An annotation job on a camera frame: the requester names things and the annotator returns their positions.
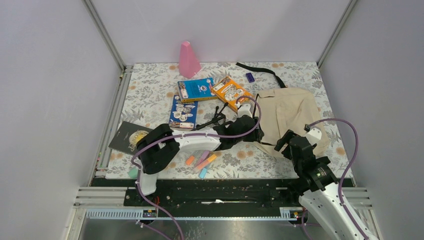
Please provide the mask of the cream canvas backpack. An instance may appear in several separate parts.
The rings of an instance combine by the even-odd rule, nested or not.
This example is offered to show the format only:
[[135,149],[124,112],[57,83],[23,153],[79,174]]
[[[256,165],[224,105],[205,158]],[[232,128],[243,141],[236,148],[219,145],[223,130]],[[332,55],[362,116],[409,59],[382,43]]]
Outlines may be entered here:
[[275,158],[283,155],[275,150],[277,141],[288,130],[303,136],[305,125],[321,119],[314,95],[303,88],[286,87],[283,80],[273,71],[263,67],[251,67],[242,63],[237,66],[251,72],[274,75],[278,88],[260,90],[255,100],[261,108],[260,128],[264,133],[261,142],[253,145]]

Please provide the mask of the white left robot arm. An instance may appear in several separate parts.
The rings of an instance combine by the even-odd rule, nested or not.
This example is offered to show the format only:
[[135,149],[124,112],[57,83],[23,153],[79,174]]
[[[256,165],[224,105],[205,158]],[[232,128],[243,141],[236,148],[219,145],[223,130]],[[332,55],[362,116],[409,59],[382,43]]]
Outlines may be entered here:
[[161,124],[136,143],[131,163],[137,168],[136,199],[144,206],[155,200],[157,179],[179,152],[223,151],[239,142],[260,142],[262,110],[258,104],[243,104],[235,121],[194,131],[172,130]]

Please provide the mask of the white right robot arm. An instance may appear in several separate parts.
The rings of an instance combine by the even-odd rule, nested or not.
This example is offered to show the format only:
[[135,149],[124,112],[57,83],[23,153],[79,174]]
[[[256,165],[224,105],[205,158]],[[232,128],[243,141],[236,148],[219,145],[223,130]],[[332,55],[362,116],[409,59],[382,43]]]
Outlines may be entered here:
[[287,201],[309,211],[332,240],[378,239],[347,201],[329,158],[314,154],[322,135],[317,127],[304,135],[288,130],[277,141],[274,149],[291,160],[298,176],[288,186]]

